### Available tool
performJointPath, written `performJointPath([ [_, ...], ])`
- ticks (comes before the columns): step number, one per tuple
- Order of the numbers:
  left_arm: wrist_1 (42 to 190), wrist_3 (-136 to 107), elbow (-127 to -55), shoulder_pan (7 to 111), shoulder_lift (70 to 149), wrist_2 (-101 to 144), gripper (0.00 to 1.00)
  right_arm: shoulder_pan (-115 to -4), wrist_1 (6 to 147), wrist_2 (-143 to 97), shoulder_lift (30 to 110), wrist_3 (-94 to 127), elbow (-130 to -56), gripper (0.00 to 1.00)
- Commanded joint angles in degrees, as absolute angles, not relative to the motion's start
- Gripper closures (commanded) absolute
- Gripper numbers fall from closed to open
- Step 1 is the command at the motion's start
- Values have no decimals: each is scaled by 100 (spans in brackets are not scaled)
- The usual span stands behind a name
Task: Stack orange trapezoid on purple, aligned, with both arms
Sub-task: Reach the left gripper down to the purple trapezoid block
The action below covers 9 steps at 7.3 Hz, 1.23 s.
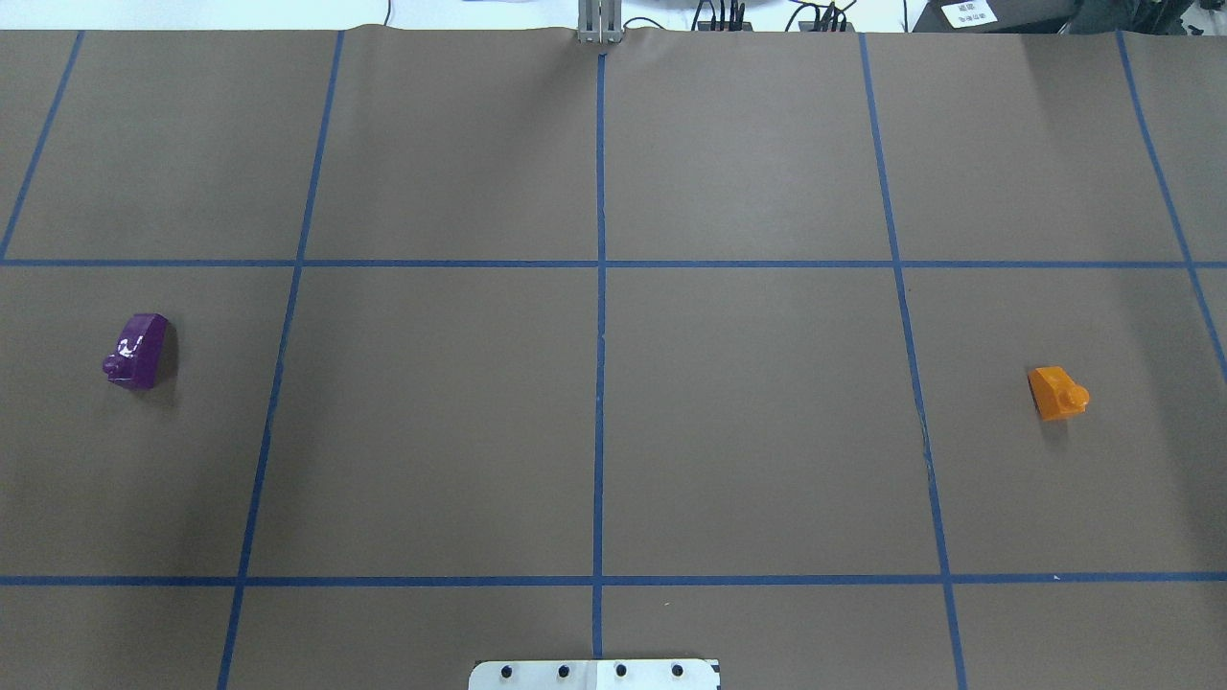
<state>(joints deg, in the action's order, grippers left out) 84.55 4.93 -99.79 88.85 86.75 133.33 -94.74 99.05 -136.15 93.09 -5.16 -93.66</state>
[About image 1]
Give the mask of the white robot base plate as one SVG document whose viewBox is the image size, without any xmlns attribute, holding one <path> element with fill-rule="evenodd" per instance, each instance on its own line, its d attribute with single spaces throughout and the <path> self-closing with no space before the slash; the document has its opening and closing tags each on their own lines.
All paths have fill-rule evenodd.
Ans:
<svg viewBox="0 0 1227 690">
<path fill-rule="evenodd" d="M 719 662 L 699 658 L 491 661 L 469 689 L 720 689 Z"/>
</svg>

